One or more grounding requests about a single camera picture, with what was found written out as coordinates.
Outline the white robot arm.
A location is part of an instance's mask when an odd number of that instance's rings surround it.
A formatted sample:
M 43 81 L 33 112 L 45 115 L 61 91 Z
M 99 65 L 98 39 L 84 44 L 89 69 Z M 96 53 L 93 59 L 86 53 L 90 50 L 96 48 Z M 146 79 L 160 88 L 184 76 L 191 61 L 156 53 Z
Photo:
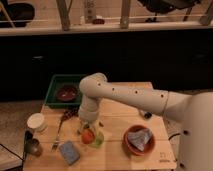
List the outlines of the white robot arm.
M 84 77 L 79 89 L 83 96 L 78 114 L 83 122 L 97 120 L 101 98 L 181 122 L 177 171 L 213 171 L 213 92 L 187 95 L 120 86 L 109 83 L 103 73 Z

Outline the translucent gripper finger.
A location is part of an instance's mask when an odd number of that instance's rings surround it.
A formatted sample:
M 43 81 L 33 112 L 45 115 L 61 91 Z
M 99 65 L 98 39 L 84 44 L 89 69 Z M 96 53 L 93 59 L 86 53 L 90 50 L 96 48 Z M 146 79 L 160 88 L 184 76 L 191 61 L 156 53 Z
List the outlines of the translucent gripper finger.
M 93 124 L 93 131 L 94 131 L 94 134 L 95 134 L 95 140 L 93 142 L 93 145 L 94 146 L 101 146 L 103 141 L 104 141 L 104 135 L 100 130 L 100 126 L 99 126 L 98 122 L 95 122 Z
M 83 120 L 79 120 L 79 122 L 80 122 L 79 132 L 81 134 L 84 129 L 87 129 L 88 123 Z

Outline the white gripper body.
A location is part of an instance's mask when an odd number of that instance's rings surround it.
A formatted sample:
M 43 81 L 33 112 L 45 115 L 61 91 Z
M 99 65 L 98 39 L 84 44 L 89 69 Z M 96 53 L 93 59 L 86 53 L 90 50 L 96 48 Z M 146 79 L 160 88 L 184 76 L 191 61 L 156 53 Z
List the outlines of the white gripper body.
M 99 116 L 99 101 L 83 99 L 78 111 L 79 118 L 85 122 L 94 122 Z

